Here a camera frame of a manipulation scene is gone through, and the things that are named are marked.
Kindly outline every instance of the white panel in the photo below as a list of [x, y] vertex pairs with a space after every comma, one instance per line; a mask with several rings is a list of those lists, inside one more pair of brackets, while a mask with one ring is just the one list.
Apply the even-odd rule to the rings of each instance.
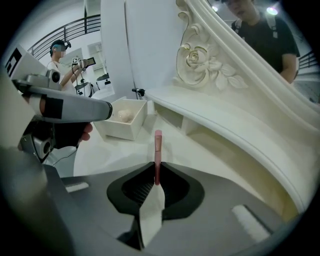
[[101, 1], [101, 39], [106, 66], [115, 94], [118, 98], [127, 96], [136, 99], [125, 20], [123, 0]]
[[166, 85], [175, 75], [185, 29], [177, 12], [174, 0], [126, 0], [129, 54], [137, 88]]
[[3, 67], [0, 84], [0, 147], [16, 148], [35, 112], [17, 92]]

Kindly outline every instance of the person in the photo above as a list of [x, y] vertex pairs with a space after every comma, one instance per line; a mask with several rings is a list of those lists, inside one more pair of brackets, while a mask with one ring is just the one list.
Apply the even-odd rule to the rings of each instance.
[[56, 40], [51, 44], [50, 56], [51, 61], [46, 66], [49, 70], [56, 70], [60, 73], [60, 85], [62, 86], [62, 91], [67, 93], [76, 94], [76, 88], [73, 82], [77, 79], [81, 72], [86, 70], [86, 60], [83, 60], [84, 67], [74, 65], [70, 71], [65, 72], [64, 68], [60, 64], [60, 59], [66, 55], [65, 42], [63, 40]]
[[291, 84], [300, 53], [288, 25], [279, 17], [259, 12], [254, 0], [222, 0], [238, 17], [231, 28]]

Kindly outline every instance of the white box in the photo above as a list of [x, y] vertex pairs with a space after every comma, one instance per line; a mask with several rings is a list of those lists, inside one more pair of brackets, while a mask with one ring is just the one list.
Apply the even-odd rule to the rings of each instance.
[[[137, 99], [120, 98], [112, 104], [112, 116], [105, 121], [93, 122], [100, 136], [105, 138], [106, 135], [121, 139], [134, 141], [144, 124], [148, 114], [147, 101]], [[118, 118], [120, 110], [131, 110], [133, 120], [131, 122], [121, 122]]]

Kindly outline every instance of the white shirt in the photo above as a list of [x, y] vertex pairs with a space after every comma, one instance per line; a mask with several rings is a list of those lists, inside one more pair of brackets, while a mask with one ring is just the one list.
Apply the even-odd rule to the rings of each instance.
[[[55, 70], [60, 73], [60, 82], [66, 75], [65, 68], [58, 62], [56, 61], [50, 61], [49, 64], [46, 66], [48, 70]], [[62, 87], [62, 91], [69, 93], [69, 94], [77, 94], [76, 88], [71, 82], [71, 79]]]

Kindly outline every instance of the white wall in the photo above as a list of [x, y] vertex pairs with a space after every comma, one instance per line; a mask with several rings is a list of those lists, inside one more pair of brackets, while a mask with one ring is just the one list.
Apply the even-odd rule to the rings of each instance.
[[6, 62], [17, 44], [28, 50], [50, 32], [67, 23], [83, 18], [84, 14], [83, 0], [44, 0], [21, 24], [1, 62]]
[[102, 51], [115, 95], [136, 99], [131, 91], [134, 79], [127, 44], [125, 2], [101, 0], [101, 10]]
[[105, 74], [105, 71], [103, 68], [99, 68], [94, 71], [94, 75], [96, 79], [103, 76], [104, 74]]
[[100, 14], [101, 0], [84, 0], [87, 16]]
[[98, 52], [91, 53], [91, 57], [94, 57], [95, 65], [93, 65], [93, 69], [99, 69], [103, 67], [103, 63], [101, 62], [100, 56]]
[[175, 76], [186, 27], [178, 13], [175, 0], [126, 0], [129, 54], [137, 88], [166, 86]]

